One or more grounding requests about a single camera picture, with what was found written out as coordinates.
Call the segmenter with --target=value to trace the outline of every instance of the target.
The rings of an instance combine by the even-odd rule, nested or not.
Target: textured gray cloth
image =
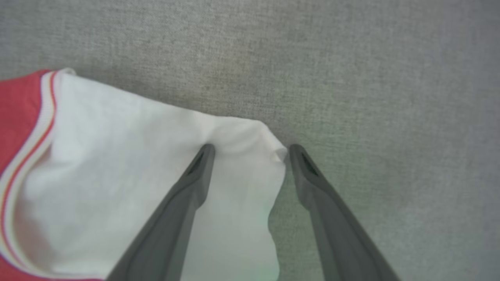
[[[72,67],[302,144],[403,280],[500,280],[500,2],[2,1],[0,79]],[[280,280],[321,280],[291,171]]]

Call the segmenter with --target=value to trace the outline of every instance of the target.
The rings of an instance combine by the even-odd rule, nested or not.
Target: fabric fold
[[[209,193],[182,280],[278,278],[268,216],[286,148],[265,124],[153,101],[71,69],[39,82],[36,125],[14,157],[24,164],[13,177],[19,161],[8,160],[14,168],[0,179],[0,252],[10,263],[42,277],[104,279],[199,148],[212,143]]]

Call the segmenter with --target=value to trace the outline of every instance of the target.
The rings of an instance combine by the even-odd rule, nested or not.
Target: red trim
[[[2,281],[100,281],[98,279],[53,279],[42,278],[19,271],[0,255],[0,280]]]
[[[28,159],[35,153],[35,151],[37,151],[37,149],[40,147],[40,145],[42,144],[42,142],[47,138],[47,135],[50,133],[50,131],[52,130],[52,127],[54,126],[54,119],[55,119],[54,117],[56,115],[56,108],[57,108],[56,97],[54,95],[54,77],[55,77],[56,73],[57,72],[55,71],[55,72],[53,72],[50,75],[50,97],[52,99],[52,104],[54,106],[54,114],[52,115],[52,119],[50,120],[50,124],[49,124],[48,128],[45,130],[45,132],[43,133],[43,135],[41,136],[41,138],[38,140],[38,142],[36,143],[36,145],[31,149],[31,151],[28,153],[28,155],[26,155],[26,157],[24,157],[24,159],[19,164],[19,166],[16,167],[14,173],[12,174],[12,177],[10,178],[10,180],[9,180],[9,182],[7,184],[6,190],[3,193],[3,200],[2,200],[1,212],[0,212],[0,218],[1,218],[1,236],[3,238],[3,241],[5,242],[5,245],[7,246],[7,250],[14,257],[14,259],[16,260],[16,262],[18,262],[21,266],[24,266],[24,264],[21,262],[21,260],[19,259],[19,257],[16,255],[16,253],[12,249],[12,246],[9,244],[9,241],[7,240],[6,219],[5,219],[7,199],[9,197],[9,195],[10,195],[14,179],[17,177],[19,171],[23,168],[23,166],[25,165],[26,161],[28,161]]]
[[[39,119],[40,80],[50,70],[0,81],[0,174],[16,157]]]

